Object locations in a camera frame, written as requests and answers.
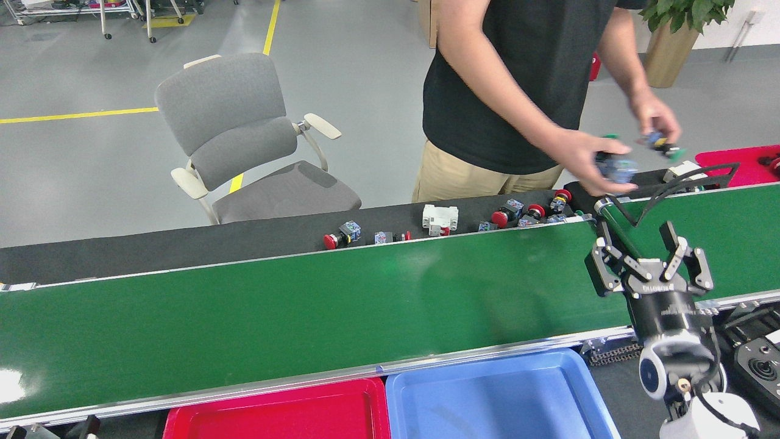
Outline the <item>person's right hand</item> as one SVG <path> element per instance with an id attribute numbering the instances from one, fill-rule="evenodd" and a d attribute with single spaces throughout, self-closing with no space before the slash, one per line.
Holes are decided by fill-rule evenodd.
<path id="1" fill-rule="evenodd" d="M 555 127 L 545 140 L 542 149 L 576 177 L 589 195 L 623 195 L 638 189 L 638 186 L 633 183 L 612 182 L 597 169 L 595 162 L 597 153 L 625 155 L 631 151 L 621 141 Z"/>

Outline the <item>person's left hand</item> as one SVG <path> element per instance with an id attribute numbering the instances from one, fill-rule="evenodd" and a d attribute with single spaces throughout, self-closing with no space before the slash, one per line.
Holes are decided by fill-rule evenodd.
<path id="1" fill-rule="evenodd" d="M 641 136 L 660 132 L 669 143 L 676 143 L 682 128 L 666 103 L 662 102 L 651 89 L 634 91 L 627 95 L 628 106 L 639 125 Z"/>

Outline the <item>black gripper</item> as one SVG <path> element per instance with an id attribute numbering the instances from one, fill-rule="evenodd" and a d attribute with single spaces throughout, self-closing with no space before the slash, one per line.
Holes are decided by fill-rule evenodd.
<path id="1" fill-rule="evenodd" d="M 618 250 L 609 237 L 597 237 L 585 258 L 587 271 L 599 297 L 624 293 L 628 282 L 628 309 L 642 348 L 653 353 L 707 353 L 700 339 L 704 317 L 693 298 L 714 288 L 706 253 L 691 247 L 676 233 L 671 221 L 660 226 L 670 252 L 660 279 L 643 281 L 638 261 Z M 690 285 L 677 274 L 685 264 Z"/>

